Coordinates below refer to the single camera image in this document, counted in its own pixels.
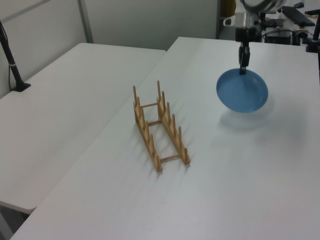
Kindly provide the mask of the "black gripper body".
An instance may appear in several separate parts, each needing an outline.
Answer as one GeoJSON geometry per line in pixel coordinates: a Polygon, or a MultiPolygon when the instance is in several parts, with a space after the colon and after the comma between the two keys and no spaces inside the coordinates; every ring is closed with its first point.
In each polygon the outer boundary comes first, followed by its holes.
{"type": "Polygon", "coordinates": [[[250,42],[261,42],[262,31],[259,27],[236,27],[235,41],[240,42],[241,47],[248,47],[250,42]]]}

